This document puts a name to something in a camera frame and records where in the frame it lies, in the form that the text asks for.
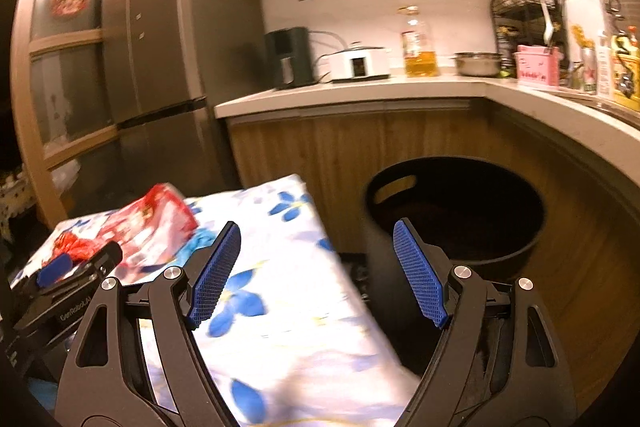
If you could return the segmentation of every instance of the pink container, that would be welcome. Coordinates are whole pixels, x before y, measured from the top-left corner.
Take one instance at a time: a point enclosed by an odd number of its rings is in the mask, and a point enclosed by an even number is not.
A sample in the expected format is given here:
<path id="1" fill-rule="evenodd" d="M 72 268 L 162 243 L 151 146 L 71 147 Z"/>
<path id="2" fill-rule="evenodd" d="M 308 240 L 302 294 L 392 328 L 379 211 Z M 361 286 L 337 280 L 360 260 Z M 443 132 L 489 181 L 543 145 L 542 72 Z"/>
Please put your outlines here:
<path id="1" fill-rule="evenodd" d="M 560 86 L 560 51 L 545 46 L 518 46 L 516 58 L 518 83 L 530 87 Z"/>

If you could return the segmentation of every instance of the metal pot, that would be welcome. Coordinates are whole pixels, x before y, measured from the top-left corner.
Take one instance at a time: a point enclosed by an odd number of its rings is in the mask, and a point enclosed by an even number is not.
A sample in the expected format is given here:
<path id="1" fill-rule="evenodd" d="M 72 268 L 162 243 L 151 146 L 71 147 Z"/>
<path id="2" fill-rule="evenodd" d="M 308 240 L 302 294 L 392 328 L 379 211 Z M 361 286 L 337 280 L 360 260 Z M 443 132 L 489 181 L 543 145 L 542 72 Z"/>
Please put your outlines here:
<path id="1" fill-rule="evenodd" d="M 500 59 L 498 53 L 456 53 L 456 69 L 463 76 L 498 76 Z"/>

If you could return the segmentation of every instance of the white countertop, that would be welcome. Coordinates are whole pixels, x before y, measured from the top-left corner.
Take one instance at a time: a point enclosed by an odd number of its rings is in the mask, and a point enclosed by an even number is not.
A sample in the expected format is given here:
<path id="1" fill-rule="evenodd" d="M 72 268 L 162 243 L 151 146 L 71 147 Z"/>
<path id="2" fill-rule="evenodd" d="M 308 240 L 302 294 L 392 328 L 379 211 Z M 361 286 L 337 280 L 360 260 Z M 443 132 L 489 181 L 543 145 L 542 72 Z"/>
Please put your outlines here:
<path id="1" fill-rule="evenodd" d="M 541 121 L 598 154 L 640 186 L 640 131 L 565 98 L 512 80 L 440 76 L 316 84 L 259 92 L 215 107 L 216 118 L 319 105 L 420 98 L 487 98 Z"/>

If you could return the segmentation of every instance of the glass door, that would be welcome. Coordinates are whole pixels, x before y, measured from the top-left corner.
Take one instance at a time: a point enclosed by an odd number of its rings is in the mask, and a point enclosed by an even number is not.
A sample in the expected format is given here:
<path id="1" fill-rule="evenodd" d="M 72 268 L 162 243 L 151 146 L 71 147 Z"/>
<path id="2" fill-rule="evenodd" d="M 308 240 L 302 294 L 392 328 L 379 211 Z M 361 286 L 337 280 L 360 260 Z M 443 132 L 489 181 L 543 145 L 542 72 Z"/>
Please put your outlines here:
<path id="1" fill-rule="evenodd" d="M 130 201 L 104 81 L 102 0 L 18 0 L 12 103 L 49 227 Z"/>

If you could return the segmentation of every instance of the silver bolt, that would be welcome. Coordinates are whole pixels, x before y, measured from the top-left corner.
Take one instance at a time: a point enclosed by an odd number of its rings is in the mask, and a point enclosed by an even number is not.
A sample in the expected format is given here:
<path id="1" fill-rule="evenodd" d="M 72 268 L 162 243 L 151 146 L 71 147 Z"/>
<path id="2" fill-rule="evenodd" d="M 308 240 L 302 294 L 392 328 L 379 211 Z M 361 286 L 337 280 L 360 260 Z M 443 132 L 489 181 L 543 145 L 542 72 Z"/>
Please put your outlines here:
<path id="1" fill-rule="evenodd" d="M 116 280 L 113 277 L 107 277 L 100 285 L 103 290 L 110 290 L 116 285 Z"/>
<path id="2" fill-rule="evenodd" d="M 177 279 L 178 277 L 180 277 L 181 273 L 182 270 L 179 266 L 170 266 L 169 268 L 164 270 L 164 272 L 162 272 L 166 279 Z"/>
<path id="3" fill-rule="evenodd" d="M 456 274 L 460 279 L 469 279 L 471 277 L 471 270 L 466 266 L 456 266 L 453 269 L 453 273 Z"/>
<path id="4" fill-rule="evenodd" d="M 531 282 L 531 279 L 527 279 L 526 277 L 523 277 L 522 279 L 518 279 L 518 286 L 520 286 L 520 288 L 522 288 L 523 290 L 532 290 L 533 289 L 533 283 Z"/>

